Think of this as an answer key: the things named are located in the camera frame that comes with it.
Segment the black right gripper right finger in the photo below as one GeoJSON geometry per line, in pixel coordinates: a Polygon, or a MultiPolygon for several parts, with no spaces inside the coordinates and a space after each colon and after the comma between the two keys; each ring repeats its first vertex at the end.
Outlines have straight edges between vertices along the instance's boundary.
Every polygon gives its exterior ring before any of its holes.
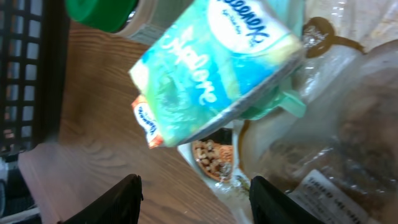
{"type": "Polygon", "coordinates": [[[323,224],[261,176],[251,180],[249,200],[255,224],[323,224]]]}

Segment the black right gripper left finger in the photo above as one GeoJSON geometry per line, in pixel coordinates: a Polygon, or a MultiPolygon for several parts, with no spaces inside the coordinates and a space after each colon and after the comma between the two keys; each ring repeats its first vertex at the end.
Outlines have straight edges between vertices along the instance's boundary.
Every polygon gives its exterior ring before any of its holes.
{"type": "Polygon", "coordinates": [[[137,224],[142,201],[142,179],[129,174],[61,224],[137,224]]]}

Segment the beige brown snack pouch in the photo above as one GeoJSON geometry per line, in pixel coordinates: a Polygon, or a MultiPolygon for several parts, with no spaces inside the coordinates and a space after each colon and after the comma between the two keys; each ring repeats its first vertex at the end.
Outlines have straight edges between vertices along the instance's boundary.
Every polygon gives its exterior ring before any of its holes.
{"type": "Polygon", "coordinates": [[[277,108],[178,148],[239,223],[261,176],[323,223],[397,222],[397,1],[307,1],[306,59],[277,108]]]}

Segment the orange small packet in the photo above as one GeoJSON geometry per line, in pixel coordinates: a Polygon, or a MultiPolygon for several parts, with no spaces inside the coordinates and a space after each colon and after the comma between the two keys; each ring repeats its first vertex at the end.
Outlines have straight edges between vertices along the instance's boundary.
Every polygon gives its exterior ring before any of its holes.
{"type": "Polygon", "coordinates": [[[132,110],[137,122],[146,134],[146,140],[150,149],[164,145],[164,139],[159,131],[159,125],[154,118],[146,98],[139,95],[132,102],[132,110]]]}

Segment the teal small tissue packet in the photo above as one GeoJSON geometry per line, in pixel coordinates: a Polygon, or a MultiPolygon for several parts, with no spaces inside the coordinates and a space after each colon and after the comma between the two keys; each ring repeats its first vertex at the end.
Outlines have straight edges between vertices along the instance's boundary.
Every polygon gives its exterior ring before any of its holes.
{"type": "Polygon", "coordinates": [[[129,74],[165,147],[238,118],[303,59],[300,39],[265,1],[194,1],[129,74]]]}

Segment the green-lidded jar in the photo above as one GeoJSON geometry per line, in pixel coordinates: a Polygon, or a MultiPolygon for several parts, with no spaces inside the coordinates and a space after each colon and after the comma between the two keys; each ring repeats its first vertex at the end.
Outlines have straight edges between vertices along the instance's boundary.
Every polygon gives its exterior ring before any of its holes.
{"type": "Polygon", "coordinates": [[[85,26],[152,45],[192,0],[66,0],[70,18],[85,26]]]}

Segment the teal long snack packet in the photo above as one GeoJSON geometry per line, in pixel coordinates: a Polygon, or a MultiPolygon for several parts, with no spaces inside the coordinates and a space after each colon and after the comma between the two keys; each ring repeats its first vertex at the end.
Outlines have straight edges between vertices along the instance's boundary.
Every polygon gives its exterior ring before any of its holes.
{"type": "MultiPolygon", "coordinates": [[[[283,22],[299,39],[302,38],[302,29],[305,15],[304,0],[268,0],[269,7],[277,18],[283,22]]],[[[292,87],[292,78],[287,77],[276,86],[268,95],[263,96],[241,116],[241,119],[259,120],[281,108],[290,114],[301,118],[306,109],[299,93],[292,87]]]]}

